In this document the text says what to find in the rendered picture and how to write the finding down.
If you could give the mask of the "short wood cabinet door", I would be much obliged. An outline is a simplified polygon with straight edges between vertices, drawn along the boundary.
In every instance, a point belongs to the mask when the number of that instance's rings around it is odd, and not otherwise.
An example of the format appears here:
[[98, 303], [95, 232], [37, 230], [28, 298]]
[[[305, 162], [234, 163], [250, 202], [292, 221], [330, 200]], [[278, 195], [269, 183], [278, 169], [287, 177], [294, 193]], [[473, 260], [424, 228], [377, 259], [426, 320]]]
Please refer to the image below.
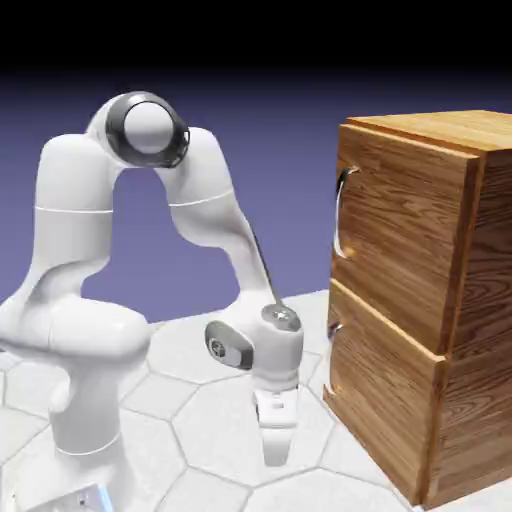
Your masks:
[[422, 503], [446, 359], [337, 281], [328, 325], [336, 331], [325, 400], [410, 503]]

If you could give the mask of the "tall wood cabinet door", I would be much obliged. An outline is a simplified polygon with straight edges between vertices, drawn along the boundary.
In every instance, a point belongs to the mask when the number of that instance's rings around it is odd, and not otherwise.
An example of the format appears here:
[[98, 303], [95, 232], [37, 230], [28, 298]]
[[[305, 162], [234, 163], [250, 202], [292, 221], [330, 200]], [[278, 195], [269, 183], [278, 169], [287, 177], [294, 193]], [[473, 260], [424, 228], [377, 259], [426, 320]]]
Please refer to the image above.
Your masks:
[[435, 354], [447, 350], [460, 289], [476, 155], [345, 124], [331, 275]]

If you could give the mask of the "light wood cabinet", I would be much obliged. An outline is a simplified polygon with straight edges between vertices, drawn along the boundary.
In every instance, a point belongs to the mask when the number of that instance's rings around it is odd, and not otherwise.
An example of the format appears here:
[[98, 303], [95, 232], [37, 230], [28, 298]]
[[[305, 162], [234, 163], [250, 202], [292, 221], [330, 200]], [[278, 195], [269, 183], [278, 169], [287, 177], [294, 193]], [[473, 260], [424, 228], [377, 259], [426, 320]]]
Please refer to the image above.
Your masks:
[[512, 477], [512, 114], [413, 113], [345, 124], [480, 159], [447, 350], [429, 350], [447, 361], [429, 485], [418, 504], [431, 509]]

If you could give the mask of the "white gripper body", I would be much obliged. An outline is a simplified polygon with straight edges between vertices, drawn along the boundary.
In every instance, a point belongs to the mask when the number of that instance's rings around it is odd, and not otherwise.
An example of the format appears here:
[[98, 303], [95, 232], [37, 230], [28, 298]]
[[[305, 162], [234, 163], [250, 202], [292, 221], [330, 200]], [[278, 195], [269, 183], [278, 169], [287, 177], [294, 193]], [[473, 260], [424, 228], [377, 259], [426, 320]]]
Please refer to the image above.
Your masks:
[[298, 424], [298, 389], [271, 392], [256, 389], [254, 405], [267, 467], [287, 463]]

